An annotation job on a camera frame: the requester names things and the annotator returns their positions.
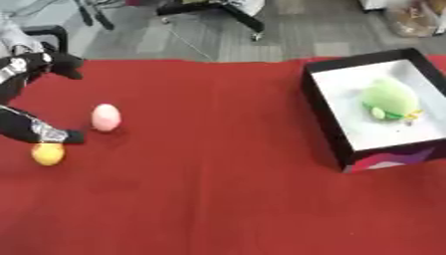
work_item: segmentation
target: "pink ball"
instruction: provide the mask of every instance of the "pink ball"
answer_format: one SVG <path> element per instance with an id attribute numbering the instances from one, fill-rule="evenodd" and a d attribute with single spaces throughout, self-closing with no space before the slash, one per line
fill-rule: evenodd
<path id="1" fill-rule="evenodd" d="M 92 113 L 92 123 L 99 131 L 112 131 L 120 124 L 120 113 L 112 105 L 98 105 Z"/>

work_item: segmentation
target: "stuffed toy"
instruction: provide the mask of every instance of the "stuffed toy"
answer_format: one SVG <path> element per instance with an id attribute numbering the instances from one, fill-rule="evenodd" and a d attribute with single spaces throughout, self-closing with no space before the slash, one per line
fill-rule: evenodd
<path id="1" fill-rule="evenodd" d="M 421 113 L 415 92 L 390 77 L 375 80 L 361 101 L 378 120 L 415 120 Z"/>

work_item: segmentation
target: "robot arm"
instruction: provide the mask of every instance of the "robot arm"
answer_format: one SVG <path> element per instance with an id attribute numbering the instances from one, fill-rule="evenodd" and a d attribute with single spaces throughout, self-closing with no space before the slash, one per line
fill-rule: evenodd
<path id="1" fill-rule="evenodd" d="M 37 143 L 83 143 L 84 136 L 75 130 L 51 127 L 37 117 L 8 103 L 18 97 L 26 81 L 52 72 L 69 79 L 81 79 L 77 68 L 83 60 L 61 53 L 31 53 L 0 59 L 0 134 L 16 140 Z"/>

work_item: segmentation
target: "yellow ball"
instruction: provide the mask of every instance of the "yellow ball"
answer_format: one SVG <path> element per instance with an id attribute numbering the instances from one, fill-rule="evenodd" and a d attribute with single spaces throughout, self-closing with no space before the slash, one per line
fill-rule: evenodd
<path id="1" fill-rule="evenodd" d="M 65 151 L 60 143 L 38 143 L 34 145 L 32 155 L 38 163 L 51 166 L 64 158 Z"/>

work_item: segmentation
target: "chair wheel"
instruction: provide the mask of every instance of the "chair wheel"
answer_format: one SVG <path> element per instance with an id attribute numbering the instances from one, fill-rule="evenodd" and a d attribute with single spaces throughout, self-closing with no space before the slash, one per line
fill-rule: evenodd
<path id="1" fill-rule="evenodd" d="M 164 17 L 161 19 L 161 22 L 162 22 L 162 24 L 167 25 L 167 24 L 170 24 L 171 21 L 168 18 Z"/>
<path id="2" fill-rule="evenodd" d="M 262 39 L 263 38 L 263 33 L 254 33 L 252 36 L 251 36 L 251 40 L 253 41 L 253 42 L 258 42 L 258 41 L 260 41 L 260 39 Z"/>

